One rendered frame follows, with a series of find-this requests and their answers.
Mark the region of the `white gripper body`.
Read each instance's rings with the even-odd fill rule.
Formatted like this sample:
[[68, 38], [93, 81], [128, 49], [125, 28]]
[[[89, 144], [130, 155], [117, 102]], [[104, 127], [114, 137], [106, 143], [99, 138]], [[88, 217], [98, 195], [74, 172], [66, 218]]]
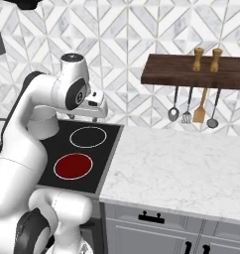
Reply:
[[108, 114], [108, 105], [105, 99], [103, 99], [100, 103], [95, 103], [94, 101], [84, 101], [77, 108], [67, 111], [66, 113], [93, 118], [106, 118]]

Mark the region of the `black stove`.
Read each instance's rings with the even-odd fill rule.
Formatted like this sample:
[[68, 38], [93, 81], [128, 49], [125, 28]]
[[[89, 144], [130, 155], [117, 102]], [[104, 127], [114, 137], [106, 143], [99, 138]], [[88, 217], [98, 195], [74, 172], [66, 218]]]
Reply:
[[105, 254], [99, 188], [113, 157], [122, 127], [61, 120], [56, 127], [28, 128], [39, 136], [48, 154], [39, 189], [71, 191], [91, 200], [89, 220], [79, 226], [80, 235], [93, 254]]

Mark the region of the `hanging metal spoon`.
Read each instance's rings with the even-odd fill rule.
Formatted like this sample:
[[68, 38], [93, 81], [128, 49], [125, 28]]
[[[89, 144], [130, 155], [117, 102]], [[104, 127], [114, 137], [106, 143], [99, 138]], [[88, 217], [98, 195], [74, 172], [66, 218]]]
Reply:
[[173, 107], [168, 111], [168, 117], [172, 122], [175, 122], [178, 118], [179, 118], [179, 110], [176, 107], [177, 104], [177, 99], [178, 99], [178, 92], [179, 92], [179, 88], [176, 87], [175, 89], [175, 97], [174, 97], [174, 105]]

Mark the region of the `hanging metal slotted spatula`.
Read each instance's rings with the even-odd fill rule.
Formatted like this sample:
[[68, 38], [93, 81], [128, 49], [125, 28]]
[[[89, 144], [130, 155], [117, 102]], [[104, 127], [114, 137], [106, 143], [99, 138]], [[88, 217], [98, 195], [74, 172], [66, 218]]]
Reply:
[[[191, 86], [189, 88], [189, 94], [188, 94], [188, 100], [187, 100], [187, 106], [188, 107], [190, 107], [191, 97], [192, 97], [192, 91], [193, 91], [193, 87]], [[191, 114], [189, 112], [189, 108], [187, 108], [186, 112], [182, 115], [181, 123], [182, 124], [189, 124], [190, 121], [191, 121]]]

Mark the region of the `grey drawer front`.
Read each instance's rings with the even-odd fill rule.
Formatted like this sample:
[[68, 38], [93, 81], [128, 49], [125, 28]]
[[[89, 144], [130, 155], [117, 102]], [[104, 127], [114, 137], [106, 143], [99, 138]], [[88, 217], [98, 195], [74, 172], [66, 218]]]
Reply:
[[[151, 216], [156, 216], [159, 212], [161, 217], [165, 219], [165, 224], [139, 220], [138, 215], [142, 214], [143, 210], [146, 210], [147, 214]], [[146, 208], [130, 207], [125, 205], [105, 204], [105, 211], [108, 218], [127, 222], [136, 222], [153, 227], [176, 229], [190, 233], [198, 233], [202, 224], [202, 220], [200, 218], [162, 212], [161, 210], [148, 210]]]
[[207, 236], [240, 241], [240, 225], [238, 224], [206, 220], [202, 233]]

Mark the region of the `hanging wooden spatula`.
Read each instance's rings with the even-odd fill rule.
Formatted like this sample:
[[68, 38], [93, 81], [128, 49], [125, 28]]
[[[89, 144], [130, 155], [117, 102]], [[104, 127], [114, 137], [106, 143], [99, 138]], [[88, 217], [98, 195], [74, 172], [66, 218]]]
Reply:
[[206, 94], [207, 88], [203, 90], [199, 106], [194, 110], [192, 121], [195, 123], [202, 123], [204, 121], [205, 110], [203, 105], [206, 98]]

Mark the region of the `wooden pepper mill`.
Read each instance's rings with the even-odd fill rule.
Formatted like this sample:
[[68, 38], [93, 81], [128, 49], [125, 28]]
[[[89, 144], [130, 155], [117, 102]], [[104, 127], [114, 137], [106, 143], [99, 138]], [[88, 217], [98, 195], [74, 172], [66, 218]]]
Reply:
[[212, 61], [210, 65], [210, 71], [211, 72], [218, 72], [218, 66], [219, 66], [219, 59], [222, 54], [222, 50], [219, 48], [212, 50]]
[[194, 49], [194, 62], [192, 65], [193, 71], [200, 71], [200, 61], [203, 55], [203, 48], [195, 48]]

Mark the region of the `hanging metal ladle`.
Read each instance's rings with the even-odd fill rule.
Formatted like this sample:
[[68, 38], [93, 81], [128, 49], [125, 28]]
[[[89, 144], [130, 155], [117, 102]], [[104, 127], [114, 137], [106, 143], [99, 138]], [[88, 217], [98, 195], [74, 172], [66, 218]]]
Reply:
[[[218, 89], [217, 90], [217, 93], [216, 93], [216, 98], [215, 98], [215, 102], [214, 102], [214, 106], [216, 107], [217, 106], [217, 103], [218, 103], [218, 99], [219, 99], [219, 96], [220, 96], [220, 91], [221, 89]], [[214, 115], [211, 115], [211, 117], [206, 121], [206, 125], [208, 128], [211, 128], [211, 129], [214, 129], [218, 126], [218, 121], [214, 118]]]

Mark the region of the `grey cupboard door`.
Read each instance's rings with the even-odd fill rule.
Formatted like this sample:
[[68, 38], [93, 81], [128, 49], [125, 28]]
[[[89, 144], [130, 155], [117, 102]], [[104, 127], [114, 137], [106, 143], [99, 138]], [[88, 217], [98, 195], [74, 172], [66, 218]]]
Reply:
[[240, 241], [223, 239], [202, 234], [193, 254], [203, 254], [202, 246], [209, 245], [209, 254], [240, 254]]
[[195, 233], [116, 219], [107, 219], [106, 228], [109, 254], [184, 254], [187, 241], [192, 254], [197, 239]]

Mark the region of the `dark wooden wall shelf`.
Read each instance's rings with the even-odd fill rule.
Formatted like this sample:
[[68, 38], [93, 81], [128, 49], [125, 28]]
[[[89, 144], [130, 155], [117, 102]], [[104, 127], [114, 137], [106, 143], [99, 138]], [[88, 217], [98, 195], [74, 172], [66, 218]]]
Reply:
[[212, 57], [202, 57], [200, 71], [193, 71], [194, 56], [149, 54], [143, 84], [193, 86], [240, 90], [240, 58], [221, 57], [218, 72], [210, 71]]

